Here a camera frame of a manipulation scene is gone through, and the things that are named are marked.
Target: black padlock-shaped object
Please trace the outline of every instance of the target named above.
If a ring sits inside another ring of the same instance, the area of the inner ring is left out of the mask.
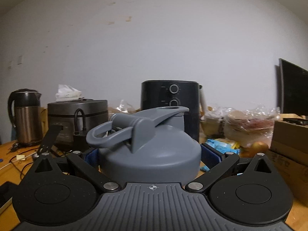
[[[79,130],[78,122],[77,122],[77,116],[79,112],[81,113],[81,116],[82,116],[82,130],[81,131]],[[73,150],[74,151],[78,150],[81,152],[88,150],[90,147],[86,141],[86,136],[87,136],[86,118],[84,115],[84,111],[81,108],[78,108],[75,111],[74,128],[75,128],[75,132],[73,135]]]

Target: light switch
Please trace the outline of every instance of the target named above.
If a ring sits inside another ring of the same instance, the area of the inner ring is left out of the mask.
[[[17,64],[22,64],[23,63],[23,55],[18,56]]]

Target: orange table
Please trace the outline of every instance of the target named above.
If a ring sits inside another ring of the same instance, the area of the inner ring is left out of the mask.
[[[0,145],[0,158],[3,159],[3,162],[0,163],[0,167],[6,165],[10,158],[14,157],[18,153],[21,153],[23,151],[35,148],[23,148],[18,150],[14,153],[9,153],[9,148],[12,146],[14,142],[5,143],[3,145]],[[29,151],[25,153],[25,155],[31,154],[33,151]],[[15,165],[21,170],[24,165],[31,162],[32,158],[29,157],[25,161],[16,162]],[[25,169],[25,172],[29,170],[31,166],[28,166]],[[0,170],[0,185],[5,183],[6,181],[11,181],[13,183],[19,184],[20,183],[20,172],[13,167],[13,165],[9,165],[5,167],[4,169]],[[298,200],[294,200],[293,207],[291,209],[291,212],[288,216],[288,219],[286,223],[292,227],[295,231],[307,231],[308,230],[308,207],[305,207],[303,204],[301,204]],[[0,215],[0,230],[1,231],[9,231],[12,228],[14,228],[19,223],[19,220],[17,218],[17,215],[13,209],[13,206],[10,205],[1,215]]]

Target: stainless steel kettle body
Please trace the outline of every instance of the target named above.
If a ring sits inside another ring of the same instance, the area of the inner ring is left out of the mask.
[[[41,126],[41,94],[36,90],[19,89],[12,92],[8,99],[8,114],[17,141],[23,146],[34,146],[43,138]]]

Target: black television screen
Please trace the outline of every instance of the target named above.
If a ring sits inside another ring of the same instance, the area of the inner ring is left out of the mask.
[[[308,116],[308,71],[279,59],[281,75],[281,112]]]

